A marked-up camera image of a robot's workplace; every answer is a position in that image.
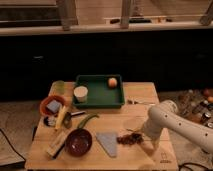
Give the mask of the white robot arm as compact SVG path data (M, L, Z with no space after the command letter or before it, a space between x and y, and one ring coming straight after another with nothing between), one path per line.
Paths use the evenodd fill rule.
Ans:
M155 141L160 138L162 130L168 128L213 154L213 129L184 119L177 112L178 107L172 100L150 107L142 132Z

